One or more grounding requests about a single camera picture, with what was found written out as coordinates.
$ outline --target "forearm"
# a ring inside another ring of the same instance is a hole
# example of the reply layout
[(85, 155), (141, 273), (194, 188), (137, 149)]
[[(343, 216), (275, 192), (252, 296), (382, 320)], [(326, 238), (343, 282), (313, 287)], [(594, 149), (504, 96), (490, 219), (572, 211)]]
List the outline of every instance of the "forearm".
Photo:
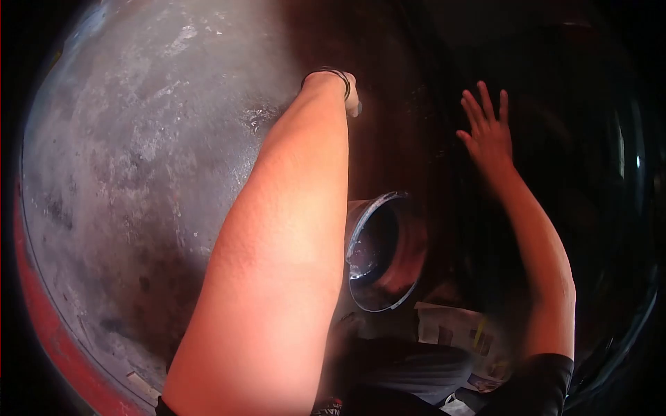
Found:
[(573, 358), (575, 285), (566, 251), (550, 219), (513, 165), (493, 182), (513, 226), (532, 294), (525, 355)]
[(309, 414), (344, 265), (343, 94), (308, 78), (268, 133), (167, 377), (178, 414)]

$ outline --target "bracelet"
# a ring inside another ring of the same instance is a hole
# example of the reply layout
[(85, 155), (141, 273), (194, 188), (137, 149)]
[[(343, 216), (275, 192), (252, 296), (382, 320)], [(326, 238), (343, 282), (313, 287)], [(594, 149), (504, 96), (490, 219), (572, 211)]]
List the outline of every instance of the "bracelet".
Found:
[(305, 77), (303, 77), (303, 81), (300, 83), (300, 88), (303, 89), (303, 85), (305, 85), (305, 78), (307, 78), (309, 75), (314, 74), (314, 73), (321, 73), (321, 72), (329, 72), (333, 73), (335, 75), (338, 75), (343, 81), (344, 81), (344, 100), (347, 101), (349, 98), (349, 94), (352, 92), (352, 85), (349, 83), (349, 80), (347, 79), (347, 76), (344, 74), (339, 69), (335, 69), (333, 67), (319, 67), (315, 69), (314, 71), (310, 71)]

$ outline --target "red metal edge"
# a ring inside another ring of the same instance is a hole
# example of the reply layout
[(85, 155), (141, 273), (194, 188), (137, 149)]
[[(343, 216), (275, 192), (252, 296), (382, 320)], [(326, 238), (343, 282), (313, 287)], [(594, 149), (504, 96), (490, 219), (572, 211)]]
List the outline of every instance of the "red metal edge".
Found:
[(102, 416), (144, 416), (146, 411), (123, 395), (100, 374), (90, 359), (77, 347), (51, 303), (28, 255), (28, 241), (21, 213), (21, 181), (16, 181), (14, 202), (14, 245), (23, 298), (33, 328), (55, 367), (72, 388)]

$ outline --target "curved metal surface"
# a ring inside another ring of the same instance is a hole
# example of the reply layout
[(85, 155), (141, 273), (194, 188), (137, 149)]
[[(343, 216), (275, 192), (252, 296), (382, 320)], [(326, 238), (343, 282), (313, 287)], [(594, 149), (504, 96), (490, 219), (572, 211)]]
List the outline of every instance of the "curved metal surface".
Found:
[(65, 41), (25, 129), (25, 223), (77, 359), (130, 401), (155, 404), (127, 375), (161, 390), (264, 135), (323, 64), (353, 72), (364, 103), (350, 198), (425, 206), (433, 112), (379, 0), (104, 0)]
[(635, 339), (654, 294), (650, 209), (664, 137), (645, 86), (626, 52), (574, 3), (400, 5), (448, 116), (442, 148), (455, 154), (460, 283), (520, 337), (529, 304), (511, 226), (452, 134), (468, 125), (460, 91), (483, 79), (493, 96), (509, 93), (515, 165), (567, 250), (577, 288), (571, 392), (589, 393), (625, 357), (609, 340)]

